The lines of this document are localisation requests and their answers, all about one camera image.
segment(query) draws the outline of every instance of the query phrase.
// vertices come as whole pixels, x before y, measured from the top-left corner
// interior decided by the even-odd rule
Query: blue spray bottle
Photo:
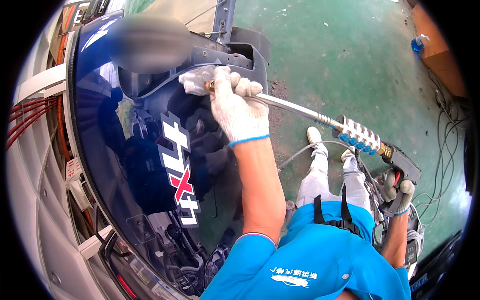
[[[423,43],[421,41],[421,39],[423,39],[423,38],[426,38],[427,41],[430,41],[430,38],[426,35],[419,35],[418,37],[416,37],[412,40],[412,48],[415,51],[420,51],[421,49],[423,49]]]

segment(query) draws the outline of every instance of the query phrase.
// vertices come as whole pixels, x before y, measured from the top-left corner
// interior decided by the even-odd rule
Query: white work glove
[[[215,93],[210,93],[212,114],[230,146],[270,136],[268,105],[250,98],[262,92],[261,84],[240,78],[236,72],[230,74],[226,66],[215,69],[214,81]]]
[[[382,188],[382,197],[385,201],[390,202],[396,198],[396,191],[393,187],[395,183],[395,171],[392,169],[387,171],[387,178]],[[415,186],[410,180],[404,180],[400,183],[400,191],[403,193],[402,201],[398,206],[395,215],[401,215],[408,211],[410,202],[412,201],[413,193],[415,192]]]
[[[215,66],[205,66],[186,72],[179,76],[179,82],[183,84],[185,93],[197,96],[206,96],[210,91],[205,88],[205,82],[213,79]]]

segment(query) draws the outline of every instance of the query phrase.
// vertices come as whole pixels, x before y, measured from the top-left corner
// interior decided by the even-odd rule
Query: red trigger
[[[395,174],[395,182],[393,183],[393,186],[396,186],[399,179],[400,179],[400,172],[397,171],[396,174]]]

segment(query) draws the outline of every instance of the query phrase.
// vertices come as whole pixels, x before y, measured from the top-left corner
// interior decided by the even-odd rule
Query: worker's left hand
[[[262,85],[236,72],[230,74],[227,66],[215,69],[214,81],[215,92],[210,93],[212,114],[230,145],[268,137],[268,105],[251,98],[262,92]]]
[[[387,178],[382,188],[382,197],[385,201],[390,202],[396,198],[396,191],[393,187],[395,182],[395,171],[392,169],[387,171]],[[410,202],[412,201],[413,193],[415,192],[415,186],[410,180],[404,180],[400,183],[400,191],[403,193],[402,201],[398,206],[395,215],[401,215],[408,211]]]

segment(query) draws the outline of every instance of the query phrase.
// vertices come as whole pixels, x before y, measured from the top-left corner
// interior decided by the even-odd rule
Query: red x logo
[[[188,183],[188,180],[190,179],[190,165],[187,165],[185,168],[181,179],[170,173],[168,175],[170,176],[171,185],[177,188],[177,191],[175,192],[175,200],[177,201],[177,205],[180,204],[180,199],[182,198],[184,192],[193,195],[193,186]]]

